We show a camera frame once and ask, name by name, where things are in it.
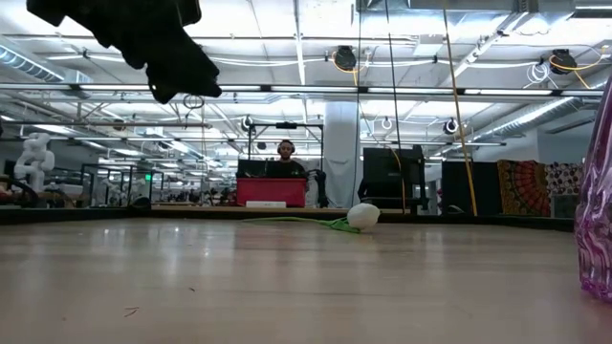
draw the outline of headphones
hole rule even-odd
[[[280,154],[280,145],[283,143],[289,143],[291,145],[291,154],[295,153],[295,145],[293,142],[289,141],[289,140],[282,140],[279,144],[278,144],[278,148],[276,148],[276,153]]]

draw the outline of ceiling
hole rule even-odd
[[[406,19],[403,14],[394,12],[387,25],[380,16],[368,16],[365,12],[359,16],[352,12],[356,3],[350,0],[206,0],[200,3],[203,18],[199,23],[187,26],[186,31],[215,59],[221,70],[218,81],[222,85],[354,86],[353,74],[341,73],[331,59],[338,45],[349,45],[355,53],[360,53],[363,63],[359,73],[360,86],[393,86],[394,80],[398,87],[449,86],[449,65],[444,63],[448,61],[448,50],[444,44],[444,22],[439,15]],[[94,83],[146,83],[143,71],[128,67],[117,50],[104,49],[90,32],[69,18],[56,28],[29,14],[23,0],[0,0],[0,7],[0,34],[24,54],[49,63],[50,68],[80,71]],[[583,88],[575,74],[550,74],[550,78],[530,81],[530,75],[537,73],[533,64],[540,58],[548,58],[553,49],[569,49],[579,67],[588,67],[599,61],[596,66],[580,72],[585,78],[607,73],[612,63],[605,53],[601,57],[602,47],[607,46],[612,37],[612,19],[567,19],[566,16],[562,20],[542,24],[541,18],[539,21],[536,18],[520,27],[509,28],[505,22],[511,15],[509,12],[464,11],[453,12],[452,15],[452,18],[461,15],[459,20],[453,20],[449,28],[455,65],[460,65],[462,60],[481,48],[476,50],[477,57],[468,68],[456,73],[460,88]],[[495,32],[503,25],[507,30],[496,37]],[[388,44],[389,29],[392,50]],[[301,41],[295,39],[298,33]],[[87,52],[91,58],[83,58],[83,52]],[[393,68],[390,64],[391,53]],[[303,73],[300,72],[302,60]],[[0,82],[40,80],[0,64]],[[260,123],[322,123],[325,116],[331,116],[325,113],[325,106],[333,100],[325,95],[292,95],[269,102],[264,99],[273,95],[259,93],[240,94],[236,96],[239,101],[230,101],[232,95],[225,94],[217,102],[212,99],[201,109],[189,110],[181,101],[175,105],[154,103],[147,93],[117,94],[109,91],[97,93],[89,100],[32,90],[17,94],[22,98],[15,98],[14,93],[3,94],[0,107],[11,103],[23,106],[24,101],[30,99],[50,106],[47,110],[56,109],[57,115],[52,116],[50,111],[36,111],[27,118],[13,113],[15,119],[32,120],[42,116],[48,120],[66,121],[86,115],[89,121],[122,118],[125,121],[159,123],[180,120],[181,123],[193,125],[203,120],[212,124],[213,127],[204,132],[201,127],[193,126],[164,128],[163,135],[168,138],[190,139],[203,136],[209,139],[245,138],[246,133],[241,131],[240,124],[246,115]],[[127,103],[123,101],[124,96],[133,96],[136,100]],[[546,100],[462,97],[459,108],[468,133],[474,133],[526,105]],[[402,140],[457,140],[442,131],[442,123],[456,117],[452,97],[416,97],[398,101],[400,122],[393,123],[391,129],[383,128],[383,123],[395,119],[393,97],[363,97],[360,105],[361,136],[365,140],[396,140],[396,125],[399,125]],[[110,137],[139,135],[132,128],[121,132],[112,127],[85,129],[79,135],[93,135],[92,132]],[[309,143],[297,145],[298,152],[304,156],[318,153],[319,144],[313,138],[313,133],[303,129],[288,131],[271,128],[260,139],[272,143],[287,137],[310,140]],[[200,143],[186,144],[194,152],[212,158],[235,159],[237,154],[234,148],[223,142],[208,144],[204,152]],[[144,153],[157,157],[166,154],[149,146],[152,144],[131,146],[130,149],[142,149]],[[271,148],[259,153],[273,154],[273,145],[269,146]]]

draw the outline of purple glass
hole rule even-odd
[[[574,229],[584,290],[612,302],[612,77],[601,99],[584,165]]]

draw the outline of patterned textile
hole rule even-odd
[[[582,164],[553,163],[546,166],[548,197],[578,195],[582,180]]]
[[[498,161],[504,215],[550,217],[545,166],[536,161]]]

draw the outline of white robot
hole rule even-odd
[[[17,180],[23,180],[26,175],[30,175],[29,187],[34,192],[43,191],[45,172],[50,172],[55,167],[55,155],[47,150],[47,143],[50,140],[49,134],[30,134],[23,142],[23,153],[13,170]]]

